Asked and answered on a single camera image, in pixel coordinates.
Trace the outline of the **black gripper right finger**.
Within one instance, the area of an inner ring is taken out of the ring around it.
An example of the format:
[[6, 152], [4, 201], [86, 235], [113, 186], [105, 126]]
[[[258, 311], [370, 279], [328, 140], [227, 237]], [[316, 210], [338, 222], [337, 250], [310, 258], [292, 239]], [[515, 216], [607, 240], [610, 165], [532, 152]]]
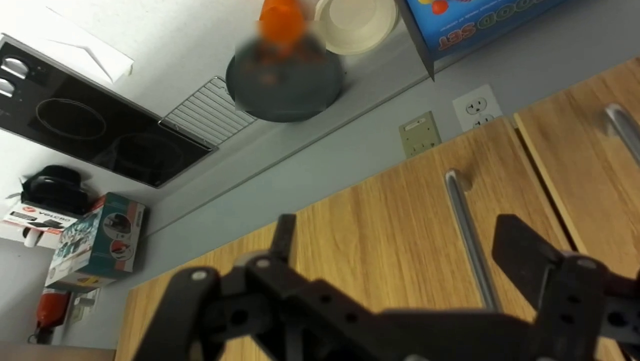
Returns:
[[492, 258], [518, 288], [541, 308], [548, 273], [562, 262], [562, 252], [517, 215], [500, 215], [495, 227]]

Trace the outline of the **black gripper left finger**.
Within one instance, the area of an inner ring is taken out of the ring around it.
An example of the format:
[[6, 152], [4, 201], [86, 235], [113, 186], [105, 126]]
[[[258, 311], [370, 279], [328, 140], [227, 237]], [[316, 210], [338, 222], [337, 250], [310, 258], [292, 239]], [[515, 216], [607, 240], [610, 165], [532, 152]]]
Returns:
[[288, 262], [294, 243], [294, 230], [297, 230], [297, 216], [294, 215], [280, 215], [276, 222], [276, 230], [271, 245], [271, 255], [279, 261]]

